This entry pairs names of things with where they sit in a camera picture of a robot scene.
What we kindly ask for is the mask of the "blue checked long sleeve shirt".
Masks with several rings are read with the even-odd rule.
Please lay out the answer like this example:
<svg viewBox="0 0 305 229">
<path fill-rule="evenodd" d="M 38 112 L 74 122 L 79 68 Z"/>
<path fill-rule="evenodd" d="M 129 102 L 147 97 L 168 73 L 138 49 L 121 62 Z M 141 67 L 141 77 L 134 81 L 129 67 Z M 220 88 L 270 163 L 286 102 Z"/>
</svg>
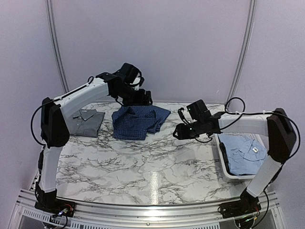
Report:
<svg viewBox="0 0 305 229">
<path fill-rule="evenodd" d="M 119 140 L 145 140 L 148 133 L 160 131 L 171 111 L 154 105 L 122 106 L 112 114 L 113 137 Z"/>
</svg>

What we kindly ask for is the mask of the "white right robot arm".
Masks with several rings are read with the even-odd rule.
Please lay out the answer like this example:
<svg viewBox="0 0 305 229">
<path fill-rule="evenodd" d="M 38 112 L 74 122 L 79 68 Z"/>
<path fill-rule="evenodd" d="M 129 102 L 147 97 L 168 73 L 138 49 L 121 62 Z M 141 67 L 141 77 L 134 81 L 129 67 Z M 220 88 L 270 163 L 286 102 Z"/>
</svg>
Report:
<svg viewBox="0 0 305 229">
<path fill-rule="evenodd" d="M 258 172 L 234 204 L 236 210 L 245 214 L 258 203 L 258 197 L 279 175 L 283 165 L 298 151 L 300 132 L 295 122 L 287 117 L 282 108 L 256 113 L 228 112 L 211 114 L 203 100 L 186 107 L 192 121 L 185 119 L 183 109 L 178 110 L 181 123 L 175 127 L 173 137 L 178 140 L 196 139 L 224 133 L 256 134 L 268 137 L 267 157 Z"/>
</svg>

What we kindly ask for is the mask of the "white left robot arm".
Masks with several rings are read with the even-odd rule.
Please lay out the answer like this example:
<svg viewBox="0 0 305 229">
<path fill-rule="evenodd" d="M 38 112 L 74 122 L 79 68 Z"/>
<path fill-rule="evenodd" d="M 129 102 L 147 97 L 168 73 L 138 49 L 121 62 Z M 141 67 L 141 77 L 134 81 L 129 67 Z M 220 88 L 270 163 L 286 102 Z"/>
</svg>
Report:
<svg viewBox="0 0 305 229">
<path fill-rule="evenodd" d="M 141 88 L 142 72 L 132 64 L 124 63 L 114 73 L 104 72 L 89 77 L 87 83 L 53 99 L 46 97 L 37 108 L 41 112 L 42 146 L 38 160 L 38 181 L 35 183 L 35 208 L 50 213 L 73 215 L 75 203 L 57 198 L 56 173 L 63 147 L 70 138 L 67 120 L 77 110 L 111 96 L 122 98 L 122 105 L 152 105 L 150 91 Z"/>
</svg>

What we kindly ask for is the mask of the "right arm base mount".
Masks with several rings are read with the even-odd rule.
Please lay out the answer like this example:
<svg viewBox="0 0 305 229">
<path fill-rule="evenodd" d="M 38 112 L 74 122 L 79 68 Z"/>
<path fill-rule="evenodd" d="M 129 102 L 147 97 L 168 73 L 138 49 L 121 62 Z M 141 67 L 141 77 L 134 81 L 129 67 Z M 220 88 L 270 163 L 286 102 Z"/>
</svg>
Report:
<svg viewBox="0 0 305 229">
<path fill-rule="evenodd" d="M 261 209 L 261 205 L 258 201 L 255 201 L 253 204 L 250 204 L 247 201 L 237 200 L 222 203 L 218 208 L 218 212 L 222 215 L 224 219 L 227 219 L 231 217 L 238 217 L 255 213 L 260 211 Z"/>
</svg>

